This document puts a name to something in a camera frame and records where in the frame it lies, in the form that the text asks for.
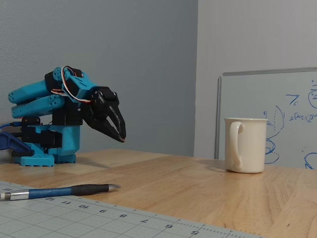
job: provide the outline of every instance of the whiteboard frame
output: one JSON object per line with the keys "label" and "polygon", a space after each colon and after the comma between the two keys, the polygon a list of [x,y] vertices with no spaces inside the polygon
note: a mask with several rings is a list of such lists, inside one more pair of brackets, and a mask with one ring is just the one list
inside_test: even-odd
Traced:
{"label": "whiteboard frame", "polygon": [[241,71],[241,72],[226,72],[218,79],[218,92],[217,92],[217,112],[216,112],[216,128],[214,140],[214,158],[219,159],[219,138],[220,138],[220,111],[221,111],[221,82],[222,77],[236,76],[236,75],[254,75],[254,74],[272,74],[272,73],[298,73],[298,72],[312,72],[317,71],[317,67],[310,68],[288,68],[288,69],[269,69],[257,71]]}

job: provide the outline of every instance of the red and white wire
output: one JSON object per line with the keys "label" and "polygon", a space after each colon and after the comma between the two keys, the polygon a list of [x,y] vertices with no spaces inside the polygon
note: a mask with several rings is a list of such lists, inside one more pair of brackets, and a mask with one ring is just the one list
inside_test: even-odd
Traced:
{"label": "red and white wire", "polygon": [[[78,101],[78,102],[81,102],[81,103],[90,103],[91,100],[76,98],[76,97],[69,91],[69,89],[68,89],[68,87],[67,87],[67,85],[66,85],[66,79],[65,79],[65,73],[64,73],[64,69],[65,69],[65,68],[68,68],[68,69],[70,69],[71,71],[72,71],[72,69],[71,69],[70,67],[68,67],[68,66],[64,66],[63,68],[61,68],[61,72],[60,72],[60,73],[61,73],[61,79],[62,79],[63,84],[64,84],[64,88],[66,89],[66,91],[68,92],[68,94],[69,94],[72,98],[74,98],[76,101]],[[64,92],[63,92],[62,89],[52,89],[51,92],[54,93],[54,94],[59,94],[59,95],[63,95],[63,94],[64,94]]]}

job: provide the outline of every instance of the mug handle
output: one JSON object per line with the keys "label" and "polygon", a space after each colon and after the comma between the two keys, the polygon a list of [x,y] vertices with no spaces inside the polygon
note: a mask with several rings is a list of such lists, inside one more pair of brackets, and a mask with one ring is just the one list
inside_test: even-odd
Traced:
{"label": "mug handle", "polygon": [[230,150],[232,153],[232,158],[234,165],[237,170],[241,170],[241,156],[239,156],[238,152],[238,133],[241,127],[241,131],[243,131],[244,126],[239,121],[234,121],[230,126]]}

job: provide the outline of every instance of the gray wall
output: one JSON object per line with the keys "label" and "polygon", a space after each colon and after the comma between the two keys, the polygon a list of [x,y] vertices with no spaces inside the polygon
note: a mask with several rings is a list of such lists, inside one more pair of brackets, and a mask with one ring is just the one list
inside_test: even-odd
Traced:
{"label": "gray wall", "polygon": [[193,155],[197,18],[197,0],[0,0],[0,122],[9,91],[70,65],[118,93],[127,127],[120,144],[83,126],[81,151]]}

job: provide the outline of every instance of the whiteboard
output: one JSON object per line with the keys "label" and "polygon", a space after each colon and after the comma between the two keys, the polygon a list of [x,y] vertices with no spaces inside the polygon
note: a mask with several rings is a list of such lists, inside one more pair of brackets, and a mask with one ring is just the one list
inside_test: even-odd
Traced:
{"label": "whiteboard", "polygon": [[267,119],[265,163],[317,169],[317,68],[224,73],[215,157],[224,159],[224,118]]}

